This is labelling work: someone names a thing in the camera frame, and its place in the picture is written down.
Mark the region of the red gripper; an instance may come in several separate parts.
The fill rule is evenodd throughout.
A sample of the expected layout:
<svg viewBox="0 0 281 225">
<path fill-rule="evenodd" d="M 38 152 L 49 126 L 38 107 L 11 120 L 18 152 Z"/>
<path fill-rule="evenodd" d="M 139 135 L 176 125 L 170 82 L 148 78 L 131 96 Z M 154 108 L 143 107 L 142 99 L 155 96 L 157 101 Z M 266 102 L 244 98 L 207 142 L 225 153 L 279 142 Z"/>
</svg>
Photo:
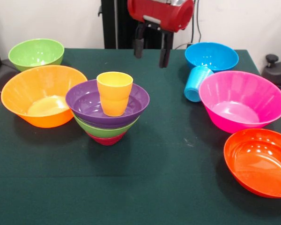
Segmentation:
<svg viewBox="0 0 281 225">
<path fill-rule="evenodd" d="M 190 22 L 194 11 L 192 0 L 129 0 L 127 8 L 130 16 L 139 23 L 135 33 L 134 55 L 142 57 L 144 48 L 144 31 L 146 24 L 158 24 L 163 31 L 159 67 L 166 68 L 173 47 L 173 33 L 184 30 Z"/>
</svg>

